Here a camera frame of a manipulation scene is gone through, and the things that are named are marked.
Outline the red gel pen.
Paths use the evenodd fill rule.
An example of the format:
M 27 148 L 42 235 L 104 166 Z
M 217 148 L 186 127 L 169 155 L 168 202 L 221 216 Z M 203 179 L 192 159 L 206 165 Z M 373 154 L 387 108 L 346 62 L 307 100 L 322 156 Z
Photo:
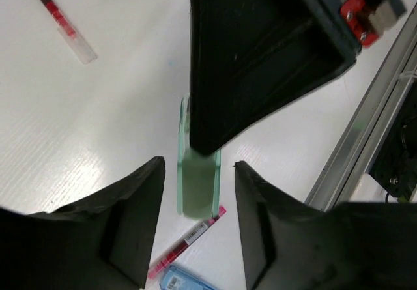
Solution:
M 179 239 L 174 245 L 168 248 L 162 256 L 150 265 L 147 278 L 149 280 L 155 280 L 164 271 L 164 269 L 170 266 L 182 253 L 184 253 L 196 240 L 199 239 L 206 231 L 209 230 L 225 213 L 224 206 L 219 207 L 218 215 L 209 219 L 199 222 L 195 225 L 185 236 Z
M 58 30 L 68 46 L 85 65 L 97 59 L 97 54 L 90 47 L 81 33 L 65 16 L 54 0 L 40 0 L 58 25 Z

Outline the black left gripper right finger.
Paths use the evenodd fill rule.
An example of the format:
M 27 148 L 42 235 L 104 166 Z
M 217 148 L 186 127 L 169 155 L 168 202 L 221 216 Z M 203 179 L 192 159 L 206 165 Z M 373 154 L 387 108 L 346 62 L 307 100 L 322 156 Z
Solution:
M 416 205 L 303 204 L 235 164 L 248 289 L 415 289 Z

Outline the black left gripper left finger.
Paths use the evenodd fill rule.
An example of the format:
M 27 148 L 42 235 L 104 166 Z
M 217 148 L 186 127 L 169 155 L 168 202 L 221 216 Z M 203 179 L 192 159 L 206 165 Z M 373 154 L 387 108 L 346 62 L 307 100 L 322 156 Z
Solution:
M 156 156 L 51 213 L 2 209 L 1 288 L 144 288 L 164 180 Z

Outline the blue lead case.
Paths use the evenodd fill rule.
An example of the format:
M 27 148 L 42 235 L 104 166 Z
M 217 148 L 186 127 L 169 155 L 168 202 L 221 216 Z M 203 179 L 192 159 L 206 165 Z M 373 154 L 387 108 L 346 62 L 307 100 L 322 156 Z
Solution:
M 175 265 L 166 268 L 159 283 L 161 290 L 215 290 L 203 279 Z

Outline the green lead case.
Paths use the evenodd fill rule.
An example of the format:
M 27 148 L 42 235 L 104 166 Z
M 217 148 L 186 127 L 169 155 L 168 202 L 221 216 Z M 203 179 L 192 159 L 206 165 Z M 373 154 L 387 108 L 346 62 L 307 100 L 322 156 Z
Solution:
M 190 147 L 190 95 L 180 104 L 177 157 L 177 212 L 193 220 L 219 213 L 222 154 L 201 156 Z

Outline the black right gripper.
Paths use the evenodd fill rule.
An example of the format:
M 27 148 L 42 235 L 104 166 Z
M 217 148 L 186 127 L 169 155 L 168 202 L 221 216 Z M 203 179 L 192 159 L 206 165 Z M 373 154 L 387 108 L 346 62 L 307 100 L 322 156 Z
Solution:
M 312 28 L 303 46 L 319 55 L 358 55 L 406 12 L 403 0 L 300 0 Z

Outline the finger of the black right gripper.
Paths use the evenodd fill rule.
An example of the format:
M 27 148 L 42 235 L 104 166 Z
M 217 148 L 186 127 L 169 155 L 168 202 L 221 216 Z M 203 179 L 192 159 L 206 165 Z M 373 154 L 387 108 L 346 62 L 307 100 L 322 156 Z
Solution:
M 190 0 L 190 144 L 210 155 L 355 64 L 340 0 Z

